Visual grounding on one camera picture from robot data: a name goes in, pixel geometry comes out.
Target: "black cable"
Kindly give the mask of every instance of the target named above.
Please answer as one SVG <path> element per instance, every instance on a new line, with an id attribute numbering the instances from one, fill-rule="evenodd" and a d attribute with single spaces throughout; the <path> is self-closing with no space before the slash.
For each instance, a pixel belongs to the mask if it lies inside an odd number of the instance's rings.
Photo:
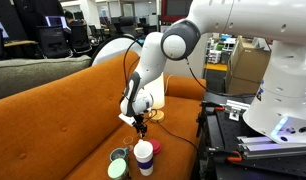
<path id="1" fill-rule="evenodd" d="M 140 57 L 138 57 L 138 58 L 131 64 L 131 66 L 130 66 L 130 68 L 129 68 L 129 72 L 127 73 L 127 79 L 130 78 L 131 69 L 132 69 L 132 67 L 134 66 L 134 64 L 135 64 L 139 59 L 140 59 Z"/>
<path id="2" fill-rule="evenodd" d="M 190 63 L 189 63 L 189 60 L 187 58 L 185 58 L 186 61 L 187 61 L 187 65 L 189 67 L 189 70 L 193 76 L 193 78 L 195 79 L 195 81 L 203 88 L 205 89 L 205 91 L 208 91 L 208 92 L 211 92 L 213 94 L 216 94 L 216 95 L 219 95 L 219 96 L 226 96 L 226 97 L 254 97 L 255 94 L 226 94 L 226 93 L 218 93 L 218 92 L 215 92 L 209 88 L 206 88 L 205 86 L 203 86 L 203 84 L 200 83 L 200 81 L 196 78 L 195 74 L 193 73 L 193 70 L 192 68 L 190 67 Z"/>
<path id="3" fill-rule="evenodd" d="M 157 122 L 157 124 L 160 125 L 160 126 L 161 126 L 167 133 L 169 133 L 170 135 L 172 135 L 172 136 L 174 136 L 174 137 L 176 137 L 176 138 L 182 139 L 183 141 L 186 141 L 186 142 L 190 143 L 190 144 L 194 147 L 194 149 L 196 150 L 197 154 L 199 154 L 198 148 L 197 148 L 191 141 L 189 141 L 189 140 L 187 140 L 187 139 L 185 139 L 185 138 L 182 138 L 182 137 L 180 137 L 180 136 L 177 136 L 177 135 L 172 134 L 172 133 L 171 133 L 170 131 L 168 131 L 165 127 L 163 127 L 159 122 Z"/>
<path id="4" fill-rule="evenodd" d="M 157 115 L 157 110 L 153 109 L 153 111 L 155 112 L 154 115 L 151 114 L 151 116 L 148 119 L 146 119 L 146 121 L 143 122 L 144 124 L 146 124 L 148 121 L 150 121 L 152 118 L 154 118 Z"/>

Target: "couch cushion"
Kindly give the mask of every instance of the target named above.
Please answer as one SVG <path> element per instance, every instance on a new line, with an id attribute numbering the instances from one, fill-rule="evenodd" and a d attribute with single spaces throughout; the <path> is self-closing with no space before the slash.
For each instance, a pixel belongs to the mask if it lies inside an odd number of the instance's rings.
<path id="1" fill-rule="evenodd" d="M 165 106 L 162 108 L 165 120 L 161 122 L 161 125 L 175 135 L 186 138 L 198 146 L 199 139 L 195 135 L 198 127 L 196 118 L 201 109 L 199 104 L 200 101 L 196 100 L 166 96 Z M 148 122 L 147 125 L 148 132 L 145 140 L 159 140 L 162 150 L 154 156 L 153 173 L 145 179 L 190 179 L 196 157 L 196 150 L 193 146 L 171 136 L 156 123 Z M 130 135 L 133 136 L 133 144 L 135 145 L 139 135 L 136 134 L 135 128 L 124 124 L 82 162 L 67 179 L 109 179 L 107 175 L 110 164 L 109 155 L 115 148 L 124 148 L 123 139 Z M 132 179 L 144 178 L 137 167 L 133 151 L 129 154 L 129 162 Z"/>
<path id="2" fill-rule="evenodd" d="M 0 99 L 60 79 L 89 66 L 91 58 L 0 61 Z"/>
<path id="3" fill-rule="evenodd" d="M 205 79 L 197 79 L 206 87 Z M 165 91 L 167 96 L 182 97 L 201 101 L 205 89 L 194 79 L 186 76 L 164 75 Z"/>
<path id="4" fill-rule="evenodd" d="M 123 58 L 1 99 L 0 179 L 62 179 L 117 129 Z"/>

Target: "desk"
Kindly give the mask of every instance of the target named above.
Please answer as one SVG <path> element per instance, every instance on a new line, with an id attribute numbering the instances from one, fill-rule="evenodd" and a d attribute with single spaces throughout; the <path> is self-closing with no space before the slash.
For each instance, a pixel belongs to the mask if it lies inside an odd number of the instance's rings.
<path id="1" fill-rule="evenodd" d="M 212 102 L 216 102 L 216 103 L 225 103 L 227 98 L 223 97 L 223 96 L 218 96 L 218 95 L 214 95 L 211 93 L 205 93 L 204 95 L 204 99 L 207 101 L 212 101 Z M 233 100 L 235 101 L 240 101 L 240 102 L 246 102 L 246 103 L 250 103 L 252 101 L 253 97 L 249 97 L 249 98 L 233 98 Z M 225 130 L 223 131 L 223 127 L 221 127 L 223 125 L 223 122 L 221 123 L 220 120 L 218 120 L 217 116 L 215 115 L 210 115 L 208 116 L 208 120 L 206 122 L 206 129 L 208 132 L 208 146 L 212 146 L 212 147 L 219 147 L 219 148 L 223 148 L 225 150 L 232 150 L 234 149 L 234 147 L 232 147 L 231 144 L 229 143 L 223 143 L 223 141 L 226 141 L 225 139 L 227 138 L 227 135 L 231 135 L 230 134 L 230 130 Z M 303 174 L 303 172 L 306 172 L 306 167 L 304 165 L 299 164 L 298 162 L 295 162 L 297 159 L 299 159 L 300 156 L 296 156 L 296 157 L 284 157 L 284 158 L 268 158 L 268 159 L 262 159 L 262 160 L 249 160 L 249 162 L 254 162 L 254 166 L 253 167 L 249 167 L 249 166 L 244 166 L 243 164 L 229 164 L 229 163 L 223 163 L 220 161 L 216 161 L 214 160 L 214 167 L 215 167 L 215 171 L 217 174 L 217 179 L 221 179 L 221 180 L 231 180 L 231 179 L 240 179 L 240 180 L 253 180 L 253 179 L 263 179 L 263 180 L 276 180 L 276 179 L 283 179 L 283 180 L 289 180 L 289 179 L 304 179 L 301 177 L 297 177 L 297 176 L 292 176 L 289 174 L 284 174 L 281 172 L 274 172 L 274 171 L 282 171 L 283 168 L 284 171 L 286 170 L 291 170 L 294 168 L 294 166 L 297 168 L 298 171 L 298 175 L 306 175 L 305 173 Z M 285 161 L 285 159 L 287 159 L 289 161 L 289 165 L 288 163 L 283 164 L 284 167 L 276 167 L 274 166 L 274 163 L 276 163 L 276 161 Z M 260 163 L 264 164 L 264 166 L 267 166 L 268 168 L 270 168 L 270 170 L 264 170 L 261 169 L 260 167 L 258 167 L 257 165 L 259 165 Z"/>
<path id="2" fill-rule="evenodd" d="M 8 58 L 43 58 L 38 47 L 38 42 L 23 40 L 4 44 Z"/>
<path id="3" fill-rule="evenodd" d="M 141 31 L 141 30 L 143 30 L 142 27 L 137 27 L 137 28 L 135 28 L 135 31 Z"/>
<path id="4" fill-rule="evenodd" d="M 28 41 L 28 40 L 15 41 L 15 42 L 4 44 L 4 47 L 21 46 L 21 45 L 29 45 L 29 44 L 37 44 L 37 42 L 35 42 L 35 41 Z"/>
<path id="5" fill-rule="evenodd" d="M 215 71 L 227 71 L 227 65 L 226 64 L 207 63 L 205 65 L 205 68 L 208 69 L 208 70 L 215 70 Z"/>

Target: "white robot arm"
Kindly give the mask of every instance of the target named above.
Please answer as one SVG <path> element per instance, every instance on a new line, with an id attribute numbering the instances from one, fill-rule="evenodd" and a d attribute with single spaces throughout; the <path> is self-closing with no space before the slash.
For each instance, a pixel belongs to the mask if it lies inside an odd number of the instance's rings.
<path id="1" fill-rule="evenodd" d="M 163 35 L 147 37 L 122 113 L 132 117 L 150 107 L 137 109 L 137 93 L 161 74 L 163 54 L 171 60 L 186 58 L 201 34 L 210 32 L 275 40 L 257 98 L 243 117 L 277 143 L 306 144 L 306 0 L 194 0 L 187 18 Z"/>

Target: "paper cup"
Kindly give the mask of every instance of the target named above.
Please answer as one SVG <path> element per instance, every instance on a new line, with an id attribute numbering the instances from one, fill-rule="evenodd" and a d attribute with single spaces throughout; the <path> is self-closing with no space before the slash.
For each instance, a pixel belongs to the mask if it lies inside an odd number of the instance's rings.
<path id="1" fill-rule="evenodd" d="M 153 172 L 153 146 L 148 141 L 139 140 L 134 147 L 134 155 L 141 174 L 149 176 Z"/>

